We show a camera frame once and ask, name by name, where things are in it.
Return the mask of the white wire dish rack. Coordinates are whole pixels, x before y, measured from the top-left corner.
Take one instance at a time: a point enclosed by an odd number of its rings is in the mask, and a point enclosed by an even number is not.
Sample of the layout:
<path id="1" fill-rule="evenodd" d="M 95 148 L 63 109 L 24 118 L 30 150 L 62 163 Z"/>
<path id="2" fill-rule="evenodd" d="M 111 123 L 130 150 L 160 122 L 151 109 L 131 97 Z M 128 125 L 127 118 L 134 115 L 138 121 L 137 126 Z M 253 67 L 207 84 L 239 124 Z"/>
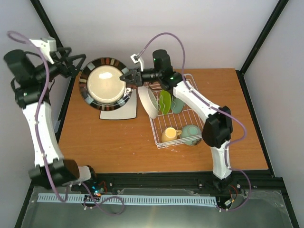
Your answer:
<path id="1" fill-rule="evenodd" d="M 173 113 L 171 110 L 167 114 L 158 112 L 155 119 L 150 118 L 151 129 L 155 145 L 158 149 L 167 148 L 170 146 L 176 146 L 184 144 L 189 140 L 200 142 L 202 140 L 201 134 L 183 138 L 179 136 L 176 140 L 171 142 L 162 142 L 162 133 L 169 127 L 177 130 L 183 129 L 187 125 L 195 125 L 200 129 L 203 129 L 204 123 L 200 117 L 187 105 L 184 105 L 182 111 L 178 114 Z"/>

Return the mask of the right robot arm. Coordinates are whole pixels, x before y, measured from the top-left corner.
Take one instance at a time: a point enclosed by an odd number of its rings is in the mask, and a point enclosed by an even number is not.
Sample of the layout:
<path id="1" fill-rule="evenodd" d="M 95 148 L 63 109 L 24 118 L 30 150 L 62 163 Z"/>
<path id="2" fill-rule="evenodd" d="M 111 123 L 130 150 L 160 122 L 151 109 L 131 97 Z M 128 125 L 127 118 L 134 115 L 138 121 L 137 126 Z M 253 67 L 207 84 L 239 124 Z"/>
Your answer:
<path id="1" fill-rule="evenodd" d="M 138 54 L 130 56 L 139 64 L 120 76 L 120 80 L 141 88 L 145 83 L 158 82 L 161 88 L 183 101 L 204 122 L 202 139 L 210 147 L 213 160 L 213 185 L 218 190 L 227 187 L 231 181 L 231 167 L 228 157 L 228 144 L 233 132 L 231 111 L 227 106 L 219 107 L 206 99 L 188 83 L 183 74 L 173 70 L 167 51 L 159 49 L 153 52 L 153 68 L 145 68 Z"/>

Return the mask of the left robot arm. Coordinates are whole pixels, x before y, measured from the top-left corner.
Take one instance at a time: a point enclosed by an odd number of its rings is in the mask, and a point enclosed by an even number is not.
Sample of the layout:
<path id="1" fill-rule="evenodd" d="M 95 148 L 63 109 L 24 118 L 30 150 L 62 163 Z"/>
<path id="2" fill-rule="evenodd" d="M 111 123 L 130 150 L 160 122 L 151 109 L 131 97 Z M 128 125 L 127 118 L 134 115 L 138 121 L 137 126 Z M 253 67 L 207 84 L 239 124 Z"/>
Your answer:
<path id="1" fill-rule="evenodd" d="M 52 125 L 49 82 L 58 75 L 76 77 L 86 59 L 85 54 L 71 56 L 71 51 L 69 47 L 61 47 L 50 52 L 48 69 L 44 64 L 34 66 L 28 57 L 31 53 L 21 49 L 8 52 L 3 59 L 14 75 L 11 87 L 15 101 L 30 128 L 35 153 L 35 167 L 28 172 L 32 182 L 46 189 L 51 188 L 51 181 L 56 187 L 82 182 L 84 188 L 94 191 L 99 185 L 94 169 L 64 158 Z"/>

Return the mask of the white square plate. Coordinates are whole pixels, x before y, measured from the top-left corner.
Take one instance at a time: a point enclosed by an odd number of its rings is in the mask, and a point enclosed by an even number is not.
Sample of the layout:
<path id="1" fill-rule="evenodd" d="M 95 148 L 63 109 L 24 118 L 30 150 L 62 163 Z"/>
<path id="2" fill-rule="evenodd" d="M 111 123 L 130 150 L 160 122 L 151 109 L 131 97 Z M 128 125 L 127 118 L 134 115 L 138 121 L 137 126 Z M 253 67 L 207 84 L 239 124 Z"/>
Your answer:
<path id="1" fill-rule="evenodd" d="M 99 119 L 102 120 L 126 120 L 137 116 L 137 90 L 133 90 L 131 98 L 122 107 L 113 111 L 101 111 Z"/>

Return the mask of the green celadon bowl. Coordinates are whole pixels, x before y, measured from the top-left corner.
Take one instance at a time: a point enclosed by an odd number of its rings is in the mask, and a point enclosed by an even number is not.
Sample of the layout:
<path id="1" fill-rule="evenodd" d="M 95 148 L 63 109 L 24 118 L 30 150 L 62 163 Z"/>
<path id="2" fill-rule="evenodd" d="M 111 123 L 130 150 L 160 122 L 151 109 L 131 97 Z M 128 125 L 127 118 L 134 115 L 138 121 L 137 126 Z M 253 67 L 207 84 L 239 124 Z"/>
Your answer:
<path id="1" fill-rule="evenodd" d="M 195 146 L 201 142 L 201 138 L 198 138 L 198 136 L 201 136 L 201 130 L 196 125 L 186 125 L 182 128 L 182 133 L 180 135 L 181 139 L 188 139 L 184 143 L 188 146 Z"/>

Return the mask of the black rimmed plate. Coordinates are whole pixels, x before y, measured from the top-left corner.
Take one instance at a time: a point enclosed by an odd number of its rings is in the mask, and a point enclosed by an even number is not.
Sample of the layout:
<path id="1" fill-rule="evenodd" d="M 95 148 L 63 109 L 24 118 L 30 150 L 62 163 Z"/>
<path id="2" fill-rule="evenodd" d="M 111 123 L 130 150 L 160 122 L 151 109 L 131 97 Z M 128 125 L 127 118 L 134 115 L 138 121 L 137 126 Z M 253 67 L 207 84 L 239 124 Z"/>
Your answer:
<path id="1" fill-rule="evenodd" d="M 100 111 L 114 111 L 127 104 L 133 93 L 130 84 L 120 80 L 129 69 L 120 60 L 101 57 L 82 70 L 78 87 L 83 100 Z"/>

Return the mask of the yellow mug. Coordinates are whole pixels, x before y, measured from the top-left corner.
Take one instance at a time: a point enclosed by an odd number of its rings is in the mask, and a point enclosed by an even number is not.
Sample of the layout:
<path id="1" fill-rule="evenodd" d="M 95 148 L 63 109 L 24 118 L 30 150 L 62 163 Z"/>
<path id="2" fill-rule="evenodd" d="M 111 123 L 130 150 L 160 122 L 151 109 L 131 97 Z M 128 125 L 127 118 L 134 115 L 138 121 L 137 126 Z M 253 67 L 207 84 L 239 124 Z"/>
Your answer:
<path id="1" fill-rule="evenodd" d="M 168 127 L 164 130 L 161 137 L 162 143 L 167 143 L 174 141 L 178 138 L 179 135 L 181 135 L 182 130 L 175 129 L 173 127 Z"/>

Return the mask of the lime green plate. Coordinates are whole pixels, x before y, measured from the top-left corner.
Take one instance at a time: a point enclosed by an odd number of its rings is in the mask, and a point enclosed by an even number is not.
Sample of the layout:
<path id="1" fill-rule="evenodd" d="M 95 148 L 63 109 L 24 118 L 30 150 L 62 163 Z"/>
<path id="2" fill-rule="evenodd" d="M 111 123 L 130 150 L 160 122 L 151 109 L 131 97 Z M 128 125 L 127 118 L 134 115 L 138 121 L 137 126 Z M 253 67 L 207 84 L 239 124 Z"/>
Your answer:
<path id="1" fill-rule="evenodd" d="M 171 109 L 171 94 L 167 91 L 161 90 L 159 94 L 160 112 L 168 114 Z"/>

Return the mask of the teal flower plate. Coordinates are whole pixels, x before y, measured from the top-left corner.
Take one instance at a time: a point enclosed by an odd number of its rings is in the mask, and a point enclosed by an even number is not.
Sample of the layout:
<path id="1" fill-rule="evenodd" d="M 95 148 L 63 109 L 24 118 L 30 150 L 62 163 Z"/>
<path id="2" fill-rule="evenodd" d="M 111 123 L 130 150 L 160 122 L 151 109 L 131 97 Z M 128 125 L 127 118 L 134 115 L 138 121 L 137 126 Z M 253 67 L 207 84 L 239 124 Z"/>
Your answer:
<path id="1" fill-rule="evenodd" d="M 179 114 L 183 110 L 184 106 L 185 106 L 185 103 L 182 100 L 180 100 L 176 97 L 172 98 L 172 102 L 171 102 L 172 113 Z"/>

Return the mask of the floral patterned bowl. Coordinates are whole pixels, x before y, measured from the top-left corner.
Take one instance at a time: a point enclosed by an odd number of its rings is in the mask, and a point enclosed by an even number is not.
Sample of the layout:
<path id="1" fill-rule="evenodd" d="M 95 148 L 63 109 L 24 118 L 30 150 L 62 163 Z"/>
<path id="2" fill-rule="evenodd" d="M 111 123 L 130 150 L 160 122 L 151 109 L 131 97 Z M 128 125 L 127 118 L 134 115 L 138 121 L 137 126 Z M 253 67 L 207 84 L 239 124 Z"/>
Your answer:
<path id="1" fill-rule="evenodd" d="M 137 88 L 139 99 L 151 119 L 155 119 L 159 112 L 158 101 L 151 89 L 141 86 Z"/>

